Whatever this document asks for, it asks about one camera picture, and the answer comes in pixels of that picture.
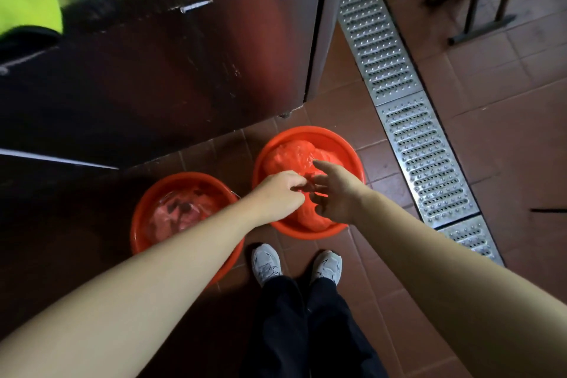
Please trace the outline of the person's right forearm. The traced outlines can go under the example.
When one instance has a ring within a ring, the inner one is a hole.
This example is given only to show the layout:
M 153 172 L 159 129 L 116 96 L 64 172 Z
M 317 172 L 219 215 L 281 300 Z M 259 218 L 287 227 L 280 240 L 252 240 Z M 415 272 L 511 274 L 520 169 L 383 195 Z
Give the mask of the person's right forearm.
M 362 186 L 353 223 L 474 378 L 567 378 L 567 305 Z

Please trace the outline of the person's left hand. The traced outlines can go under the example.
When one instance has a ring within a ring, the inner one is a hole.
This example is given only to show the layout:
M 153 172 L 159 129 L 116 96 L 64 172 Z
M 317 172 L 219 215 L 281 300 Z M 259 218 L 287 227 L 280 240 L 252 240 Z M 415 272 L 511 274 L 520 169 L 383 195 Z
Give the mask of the person's left hand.
M 293 171 L 269 175 L 245 197 L 247 210 L 256 226 L 282 220 L 297 210 L 289 210 L 286 206 L 286 172 Z

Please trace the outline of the stainless steel cabinet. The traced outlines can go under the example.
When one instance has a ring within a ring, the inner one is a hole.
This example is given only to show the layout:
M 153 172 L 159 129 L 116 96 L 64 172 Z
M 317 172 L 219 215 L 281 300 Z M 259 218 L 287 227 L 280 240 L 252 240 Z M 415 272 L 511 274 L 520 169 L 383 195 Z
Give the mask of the stainless steel cabinet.
M 0 61 L 0 155 L 130 167 L 318 92 L 340 0 L 56 0 L 53 45 Z

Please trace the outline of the red plastic bag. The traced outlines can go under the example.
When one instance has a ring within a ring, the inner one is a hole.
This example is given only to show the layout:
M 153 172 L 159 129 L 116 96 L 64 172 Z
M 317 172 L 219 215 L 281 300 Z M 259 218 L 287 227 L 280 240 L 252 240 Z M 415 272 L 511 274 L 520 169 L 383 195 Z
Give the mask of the red plastic bag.
M 260 168 L 265 175 L 292 170 L 308 181 L 312 181 L 313 176 L 323 174 L 313 165 L 313 160 L 328 161 L 341 167 L 344 166 L 342 160 L 334 152 L 317 148 L 307 140 L 291 140 L 268 152 Z M 284 222 L 308 233 L 330 229 L 333 225 L 331 220 L 316 213 L 316 204 L 310 200 L 309 193 L 304 193 L 304 196 L 304 203 L 285 218 Z

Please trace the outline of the person's white shoe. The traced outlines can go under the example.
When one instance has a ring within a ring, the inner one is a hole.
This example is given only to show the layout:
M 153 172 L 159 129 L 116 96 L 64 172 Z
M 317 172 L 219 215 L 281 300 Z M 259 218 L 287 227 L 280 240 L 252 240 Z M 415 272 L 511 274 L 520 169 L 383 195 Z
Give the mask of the person's white shoe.
M 283 276 L 281 261 L 276 250 L 269 244 L 261 244 L 252 251 L 252 273 L 261 287 L 273 278 Z
M 325 250 L 320 252 L 312 265 L 310 283 L 314 283 L 319 279 L 329 279 L 336 286 L 340 282 L 343 270 L 342 257 L 331 251 Z

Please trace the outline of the person's left forearm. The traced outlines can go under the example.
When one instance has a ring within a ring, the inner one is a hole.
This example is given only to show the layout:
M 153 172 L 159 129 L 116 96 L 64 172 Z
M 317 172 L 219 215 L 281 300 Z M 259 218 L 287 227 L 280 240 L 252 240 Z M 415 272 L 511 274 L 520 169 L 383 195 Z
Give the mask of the person's left forearm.
M 0 342 L 0 378 L 136 378 L 237 243 L 251 196 L 84 283 Z

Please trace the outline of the perforated metal drain grate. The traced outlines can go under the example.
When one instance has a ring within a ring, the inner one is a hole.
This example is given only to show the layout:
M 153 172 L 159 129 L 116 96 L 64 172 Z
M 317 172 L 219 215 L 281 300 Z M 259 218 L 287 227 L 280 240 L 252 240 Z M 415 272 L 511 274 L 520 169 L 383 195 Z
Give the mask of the perforated metal drain grate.
M 376 110 L 423 222 L 438 229 L 479 214 L 426 93 L 401 97 Z
M 469 250 L 479 253 L 496 264 L 505 267 L 505 263 L 482 215 L 470 217 L 441 228 L 438 231 Z
M 374 106 L 423 91 L 384 0 L 341 0 L 338 23 Z

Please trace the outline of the red plastic basin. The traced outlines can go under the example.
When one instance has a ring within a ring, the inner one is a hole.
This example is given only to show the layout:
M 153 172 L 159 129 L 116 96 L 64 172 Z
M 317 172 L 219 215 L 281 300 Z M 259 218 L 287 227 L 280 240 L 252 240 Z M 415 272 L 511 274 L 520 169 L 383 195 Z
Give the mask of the red plastic basin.
M 299 126 L 277 134 L 275 137 L 270 139 L 266 145 L 264 145 L 254 163 L 252 187 L 256 187 L 260 181 L 267 177 L 260 168 L 260 164 L 266 157 L 267 153 L 279 145 L 291 140 L 307 140 L 317 148 L 336 153 L 338 158 L 342 160 L 344 168 L 354 174 L 361 181 L 365 181 L 365 171 L 362 162 L 358 157 L 358 154 L 345 139 L 325 128 L 316 126 Z M 272 226 L 288 237 L 302 240 L 315 240 L 331 237 L 346 228 L 346 224 L 333 223 L 328 230 L 318 233 L 308 233 L 286 224 L 283 220 L 272 223 Z

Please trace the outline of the person's right white shoe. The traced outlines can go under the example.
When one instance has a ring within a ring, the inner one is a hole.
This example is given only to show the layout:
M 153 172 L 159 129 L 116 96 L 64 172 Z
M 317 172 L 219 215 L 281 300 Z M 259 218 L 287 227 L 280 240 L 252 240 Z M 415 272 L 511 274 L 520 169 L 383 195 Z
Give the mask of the person's right white shoe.
M 329 279 L 336 286 L 340 282 L 343 270 L 342 257 L 331 251 L 325 250 L 320 252 L 312 265 L 310 283 L 314 283 L 319 279 Z

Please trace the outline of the person's right hand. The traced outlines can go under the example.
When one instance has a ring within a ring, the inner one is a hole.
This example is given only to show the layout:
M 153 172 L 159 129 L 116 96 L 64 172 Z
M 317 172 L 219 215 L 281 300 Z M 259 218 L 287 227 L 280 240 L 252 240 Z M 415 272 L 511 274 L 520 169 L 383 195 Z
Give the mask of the person's right hand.
M 354 224 L 368 188 L 354 174 L 339 165 L 339 216 L 324 216 L 335 223 Z

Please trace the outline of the person's left white shoe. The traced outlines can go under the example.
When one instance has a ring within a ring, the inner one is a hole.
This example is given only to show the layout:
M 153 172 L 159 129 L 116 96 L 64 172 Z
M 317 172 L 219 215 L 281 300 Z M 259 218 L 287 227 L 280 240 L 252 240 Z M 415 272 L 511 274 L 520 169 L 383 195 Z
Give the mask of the person's left white shoe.
M 252 273 L 261 287 L 273 278 L 283 276 L 281 261 L 276 250 L 269 244 L 261 244 L 252 251 Z

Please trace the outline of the red plastic bucket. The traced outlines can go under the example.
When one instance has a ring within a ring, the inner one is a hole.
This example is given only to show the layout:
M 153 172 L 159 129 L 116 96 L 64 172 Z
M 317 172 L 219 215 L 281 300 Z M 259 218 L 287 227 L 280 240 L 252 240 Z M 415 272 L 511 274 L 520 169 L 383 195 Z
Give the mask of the red plastic bucket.
M 226 199 L 230 202 L 225 207 L 232 203 L 235 203 L 239 198 L 238 195 L 234 193 L 222 181 L 208 174 L 199 172 L 181 172 L 162 178 L 161 180 L 154 183 L 142 195 L 141 199 L 138 201 L 134 209 L 134 213 L 131 218 L 130 230 L 130 245 L 133 255 L 142 253 L 150 247 L 156 245 L 151 245 L 151 243 L 149 243 L 145 236 L 145 225 L 148 223 L 151 207 L 155 205 L 160 200 L 160 198 L 166 195 L 168 192 L 181 188 L 188 188 L 199 183 L 202 183 L 210 188 L 215 188 L 216 190 L 221 192 L 224 197 L 226 197 Z

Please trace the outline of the clear bag of meat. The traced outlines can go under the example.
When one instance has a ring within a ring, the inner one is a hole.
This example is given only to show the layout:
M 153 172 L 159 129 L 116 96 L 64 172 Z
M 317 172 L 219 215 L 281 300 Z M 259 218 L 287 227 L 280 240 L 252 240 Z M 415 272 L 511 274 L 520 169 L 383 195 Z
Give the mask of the clear bag of meat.
M 202 183 L 170 191 L 151 207 L 145 236 L 151 245 L 165 241 L 229 203 L 221 192 Z

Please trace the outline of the person's black trousers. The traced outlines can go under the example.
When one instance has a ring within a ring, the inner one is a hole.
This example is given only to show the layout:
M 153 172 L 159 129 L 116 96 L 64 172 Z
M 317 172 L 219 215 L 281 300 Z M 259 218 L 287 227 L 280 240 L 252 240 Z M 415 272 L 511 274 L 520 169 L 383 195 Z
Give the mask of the person's black trousers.
M 388 378 L 336 283 L 317 278 L 306 300 L 276 276 L 261 289 L 240 378 Z

